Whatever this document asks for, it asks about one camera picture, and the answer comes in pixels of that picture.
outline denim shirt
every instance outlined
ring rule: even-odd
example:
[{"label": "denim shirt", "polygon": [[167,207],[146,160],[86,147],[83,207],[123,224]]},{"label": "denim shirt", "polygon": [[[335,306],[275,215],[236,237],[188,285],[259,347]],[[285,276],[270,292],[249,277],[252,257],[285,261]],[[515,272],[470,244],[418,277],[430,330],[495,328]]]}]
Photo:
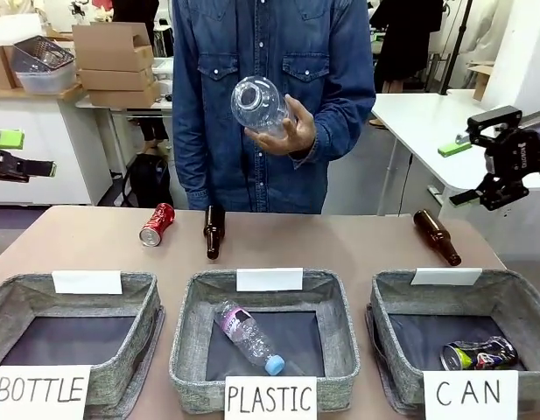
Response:
[{"label": "denim shirt", "polygon": [[[375,103],[367,2],[173,2],[174,151],[189,207],[319,214],[328,163],[354,147]],[[267,154],[244,135],[230,97],[250,75],[314,115],[304,158]]]}]

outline transparent plastic bottle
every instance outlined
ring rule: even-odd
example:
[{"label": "transparent plastic bottle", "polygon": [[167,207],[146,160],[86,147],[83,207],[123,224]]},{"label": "transparent plastic bottle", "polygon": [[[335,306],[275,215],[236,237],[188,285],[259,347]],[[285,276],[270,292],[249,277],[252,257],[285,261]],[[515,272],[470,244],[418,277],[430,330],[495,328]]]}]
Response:
[{"label": "transparent plastic bottle", "polygon": [[271,376],[283,370],[283,358],[276,353],[270,339],[258,328],[256,321],[238,304],[226,300],[217,305],[215,322],[250,363],[263,367]]},{"label": "transparent plastic bottle", "polygon": [[295,121],[285,98],[269,79],[250,76],[238,82],[231,95],[236,120],[257,133],[285,137],[284,118]]}]

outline pocket flap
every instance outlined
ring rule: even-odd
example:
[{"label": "pocket flap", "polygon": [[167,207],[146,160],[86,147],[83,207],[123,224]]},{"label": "pocket flap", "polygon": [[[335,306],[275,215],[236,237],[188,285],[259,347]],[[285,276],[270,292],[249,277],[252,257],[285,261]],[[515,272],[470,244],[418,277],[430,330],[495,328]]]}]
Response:
[{"label": "pocket flap", "polygon": [[288,54],[283,70],[302,81],[313,81],[330,73],[330,57],[325,54]]},{"label": "pocket flap", "polygon": [[201,54],[198,71],[219,81],[227,74],[238,72],[238,56],[235,54]]}]

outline white paper sign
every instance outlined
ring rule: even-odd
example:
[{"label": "white paper sign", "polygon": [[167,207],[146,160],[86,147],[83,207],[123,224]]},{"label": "white paper sign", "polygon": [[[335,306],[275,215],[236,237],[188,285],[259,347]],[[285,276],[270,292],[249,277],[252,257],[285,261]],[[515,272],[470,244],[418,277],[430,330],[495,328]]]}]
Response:
[{"label": "white paper sign", "polygon": [[417,269],[411,284],[474,286],[480,276],[481,269]]},{"label": "white paper sign", "polygon": [[424,372],[427,420],[516,420],[515,370]]},{"label": "white paper sign", "polygon": [[238,269],[236,291],[301,291],[303,269]]},{"label": "white paper sign", "polygon": [[74,295],[121,295],[122,279],[119,270],[53,271],[56,293]]},{"label": "white paper sign", "polygon": [[228,376],[226,420],[316,420],[314,376]]},{"label": "white paper sign", "polygon": [[90,366],[1,366],[0,420],[83,418]]}]

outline black can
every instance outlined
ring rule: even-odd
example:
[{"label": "black can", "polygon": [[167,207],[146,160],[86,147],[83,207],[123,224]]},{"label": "black can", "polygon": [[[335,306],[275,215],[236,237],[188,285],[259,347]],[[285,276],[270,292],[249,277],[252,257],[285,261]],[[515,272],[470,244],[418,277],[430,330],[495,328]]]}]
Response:
[{"label": "black can", "polygon": [[483,343],[455,341],[441,351],[445,370],[495,370],[518,362],[518,353],[504,337],[491,337]]}]

